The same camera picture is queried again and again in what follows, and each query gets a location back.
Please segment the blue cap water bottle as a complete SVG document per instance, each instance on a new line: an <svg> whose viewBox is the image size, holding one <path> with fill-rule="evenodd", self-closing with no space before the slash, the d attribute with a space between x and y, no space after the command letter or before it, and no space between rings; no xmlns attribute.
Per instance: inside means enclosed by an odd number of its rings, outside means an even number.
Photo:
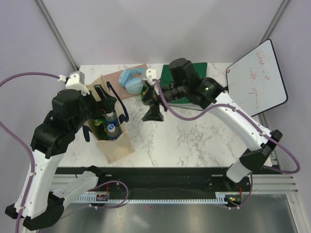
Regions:
<svg viewBox="0 0 311 233"><path fill-rule="evenodd" d="M121 135L119 127L114 124L109 124L107 126L107 135L110 140L116 140Z"/></svg>
<svg viewBox="0 0 311 233"><path fill-rule="evenodd" d="M119 127L119 121L116 112L106 113L105 120L108 125L113 124L115 127Z"/></svg>

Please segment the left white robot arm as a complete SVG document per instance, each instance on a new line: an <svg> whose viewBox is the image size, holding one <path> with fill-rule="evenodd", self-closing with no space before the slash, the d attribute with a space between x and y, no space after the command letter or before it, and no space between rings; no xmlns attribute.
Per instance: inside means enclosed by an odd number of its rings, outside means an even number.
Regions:
<svg viewBox="0 0 311 233"><path fill-rule="evenodd" d="M50 190L57 167L76 133L89 119L98 119L115 108L115 97L100 84L94 88L99 101L91 93L83 95L74 89L60 91L52 99L52 110L34 131L28 151L31 156L28 182L18 201L5 209L16 221L23 218L23 227L30 231L53 226L77 197L88 190L101 191L106 187L104 171L90 166L64 189Z"/></svg>

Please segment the blue cap water bottle front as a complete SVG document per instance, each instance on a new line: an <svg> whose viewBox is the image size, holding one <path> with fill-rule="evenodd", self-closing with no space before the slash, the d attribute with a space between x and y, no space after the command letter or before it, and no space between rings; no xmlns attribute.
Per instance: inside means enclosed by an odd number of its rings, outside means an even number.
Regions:
<svg viewBox="0 0 311 233"><path fill-rule="evenodd" d="M116 140L121 135L119 127L114 124L109 124L107 126L107 135L110 140Z"/></svg>

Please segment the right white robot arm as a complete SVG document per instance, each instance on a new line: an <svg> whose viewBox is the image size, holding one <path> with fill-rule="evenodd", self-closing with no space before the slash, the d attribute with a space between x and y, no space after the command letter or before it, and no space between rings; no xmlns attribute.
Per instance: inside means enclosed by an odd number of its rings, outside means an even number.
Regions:
<svg viewBox="0 0 311 233"><path fill-rule="evenodd" d="M210 112L225 123L244 142L247 149L225 172L223 187L234 191L247 175L261 170L268 157L282 138L279 130L271 131L254 121L242 110L225 90L213 78L200 78L191 61L178 58L169 64L173 82L161 87L160 79L154 69L142 72L142 102L149 105L143 121L164 120L160 106L182 120L193 121ZM203 110L196 117L178 115L169 102L187 98Z"/></svg>

